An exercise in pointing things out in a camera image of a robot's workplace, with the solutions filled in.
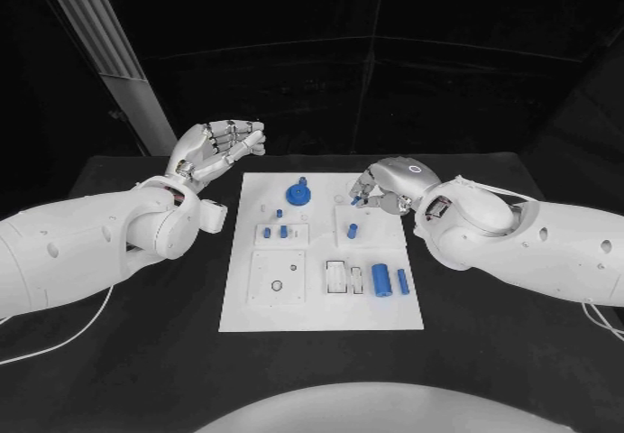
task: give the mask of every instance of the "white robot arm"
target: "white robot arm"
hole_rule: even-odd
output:
[[[369,196],[377,185],[384,195]],[[524,202],[511,206],[495,193]],[[537,201],[460,176],[443,183],[404,157],[371,165],[352,197],[358,207],[416,210],[416,235],[452,269],[475,267],[555,298],[624,306],[624,216]]]
[[[228,209],[198,193],[246,155],[264,154],[263,129],[237,120],[198,124],[179,139],[166,176],[0,222],[0,318],[86,298],[178,259],[199,229],[221,230]]]

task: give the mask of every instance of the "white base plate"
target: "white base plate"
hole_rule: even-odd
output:
[[[351,206],[349,191],[359,175],[361,173],[246,174],[220,332],[424,328],[401,217],[387,214],[378,208],[357,209]],[[300,176],[309,180],[312,201],[306,206],[296,207],[286,201],[286,190],[299,183]],[[277,209],[284,210],[280,219]],[[354,240],[348,238],[348,220],[352,218],[359,225]],[[260,239],[260,226],[302,224],[308,224],[308,246],[299,241],[289,247],[280,236],[273,237],[274,245]],[[260,270],[253,270],[256,253],[269,254],[266,266],[271,270],[266,275],[259,274]],[[295,263],[295,254],[299,253],[303,253],[303,266]],[[328,261],[345,262],[348,293],[326,292]],[[391,272],[393,296],[385,298],[375,296],[371,268],[377,263],[387,263]],[[297,270],[284,275],[293,264]],[[364,294],[352,292],[352,267],[362,269]],[[397,276],[400,269],[406,269],[408,295],[401,293]],[[292,291],[283,291],[293,286],[292,282],[280,291],[271,290],[270,282],[277,281],[279,277],[296,281],[302,274],[303,290],[295,284]],[[260,303],[256,302],[257,299],[253,301],[253,293],[261,293]]]

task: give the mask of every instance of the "black tabletop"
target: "black tabletop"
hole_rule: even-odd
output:
[[[459,174],[541,198],[512,153],[417,155],[443,181]],[[176,261],[113,291],[90,330],[60,350],[0,366],[0,430],[191,432],[247,404],[339,382],[407,382],[486,397],[583,432],[624,426],[624,345],[581,306],[447,269],[413,235],[407,251],[424,331],[220,333],[243,174],[362,171],[380,156],[246,157],[201,198],[230,208]],[[130,189],[166,158],[91,159],[73,197]],[[2,359],[64,341],[104,293],[0,326]]]

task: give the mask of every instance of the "robotic hand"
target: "robotic hand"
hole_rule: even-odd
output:
[[[369,196],[380,186],[382,196]],[[496,195],[524,202],[508,205]],[[534,200],[457,176],[443,183],[411,158],[371,165],[352,192],[358,207],[416,211],[416,235],[452,269],[476,267],[560,299],[624,306],[624,216]]]
[[[198,124],[179,139],[166,176],[0,221],[0,318],[86,298],[179,258],[199,229],[221,230],[228,209],[198,193],[246,155],[264,154],[263,129],[240,120]]]

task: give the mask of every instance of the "table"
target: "table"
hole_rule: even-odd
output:
[[[541,198],[514,153],[414,155],[443,181],[459,174]],[[191,432],[254,401],[339,382],[420,383],[467,392],[583,432],[624,426],[624,345],[581,306],[431,257],[406,217],[424,331],[221,334],[243,173],[361,171],[380,156],[246,157],[201,198],[230,208],[176,261],[120,283],[99,321],[63,349],[0,367],[0,430]],[[90,160],[73,197],[133,188],[166,158]],[[6,359],[64,341],[106,292],[0,327]]]

